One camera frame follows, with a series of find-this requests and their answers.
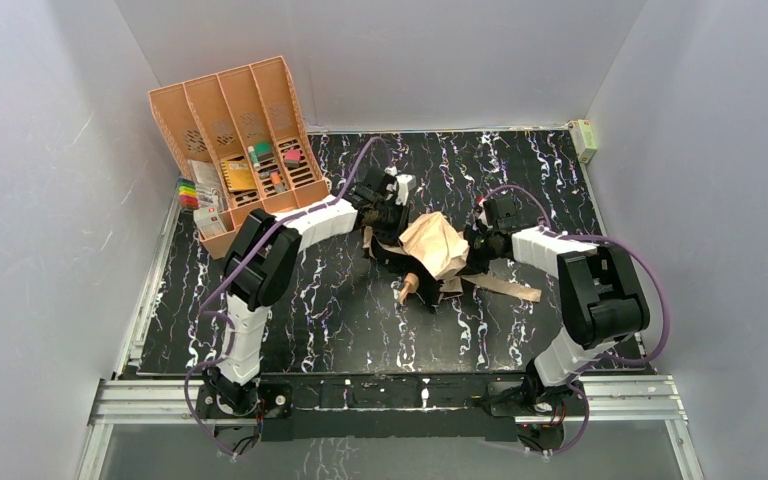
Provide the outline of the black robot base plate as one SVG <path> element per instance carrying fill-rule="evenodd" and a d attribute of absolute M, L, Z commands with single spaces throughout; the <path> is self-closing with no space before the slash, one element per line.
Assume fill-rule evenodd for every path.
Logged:
<path fill-rule="evenodd" d="M 354 437 L 478 437 L 548 448 L 584 412 L 580 382 L 554 410 L 496 417 L 481 404 L 490 383 L 520 383 L 522 372 L 438 374 L 277 374 L 257 377 L 259 404 L 248 416 L 222 412 L 201 376 L 191 398 L 210 426 L 250 426 L 265 442 Z"/>

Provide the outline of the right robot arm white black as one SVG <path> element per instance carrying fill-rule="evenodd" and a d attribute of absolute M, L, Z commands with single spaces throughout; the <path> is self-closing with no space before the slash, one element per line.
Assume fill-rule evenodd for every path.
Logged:
<path fill-rule="evenodd" d="M 473 218 L 461 275 L 486 274 L 497 259 L 539 269 L 557 281 L 562 321 L 549 346 L 526 365 L 522 381 L 490 383 L 482 407 L 496 417 L 554 410 L 573 396 L 586 366 L 649 326 L 632 259 L 620 247 L 549 233 L 527 222 L 507 198 L 481 198 Z"/>

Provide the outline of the beige folding umbrella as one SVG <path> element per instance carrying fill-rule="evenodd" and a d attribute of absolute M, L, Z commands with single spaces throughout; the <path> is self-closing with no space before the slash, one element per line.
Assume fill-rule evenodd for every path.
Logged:
<path fill-rule="evenodd" d="M 500 257 L 489 262 L 467 262 L 469 244 L 463 231 L 456 230 L 441 212 L 420 215 L 398 242 L 379 242 L 372 229 L 364 227 L 363 249 L 367 258 L 401 278 L 395 294 L 400 305 L 414 296 L 434 310 L 442 300 L 462 295 L 464 283 L 519 300 L 540 301 L 541 290 L 490 273 L 493 261 L 513 258 L 511 234 L 495 231 L 500 236 Z"/>

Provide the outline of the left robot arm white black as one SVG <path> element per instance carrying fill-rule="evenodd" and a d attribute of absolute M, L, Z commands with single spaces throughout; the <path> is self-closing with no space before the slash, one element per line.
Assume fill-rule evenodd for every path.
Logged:
<path fill-rule="evenodd" d="M 266 322 L 289 289 L 299 255 L 364 229 L 399 236 L 415 188 L 410 174 L 372 168 L 343 195 L 284 213 L 255 209 L 248 215 L 224 259 L 222 352 L 203 374 L 208 397 L 222 412 L 248 416 L 260 402 L 257 377 Z"/>

